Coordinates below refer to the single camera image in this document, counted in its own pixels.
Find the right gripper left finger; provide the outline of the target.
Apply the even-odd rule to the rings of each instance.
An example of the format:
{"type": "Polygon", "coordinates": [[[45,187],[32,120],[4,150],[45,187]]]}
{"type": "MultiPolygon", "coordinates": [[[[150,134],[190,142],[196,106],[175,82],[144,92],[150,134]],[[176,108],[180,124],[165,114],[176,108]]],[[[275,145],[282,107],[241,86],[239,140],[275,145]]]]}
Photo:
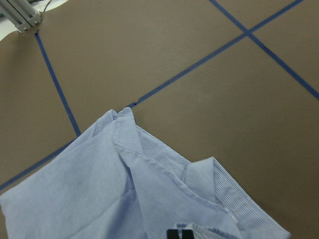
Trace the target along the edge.
{"type": "Polygon", "coordinates": [[[166,231],[167,239],[177,239],[177,230],[167,230],[166,231]]]}

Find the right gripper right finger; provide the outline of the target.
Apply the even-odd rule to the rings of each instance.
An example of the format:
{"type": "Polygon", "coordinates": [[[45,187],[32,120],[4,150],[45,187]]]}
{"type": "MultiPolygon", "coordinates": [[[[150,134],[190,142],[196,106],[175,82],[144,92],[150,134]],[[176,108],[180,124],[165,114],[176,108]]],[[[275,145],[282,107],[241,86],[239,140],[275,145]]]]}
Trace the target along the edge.
{"type": "Polygon", "coordinates": [[[182,239],[194,239],[194,234],[192,230],[182,230],[181,231],[182,239]]]}

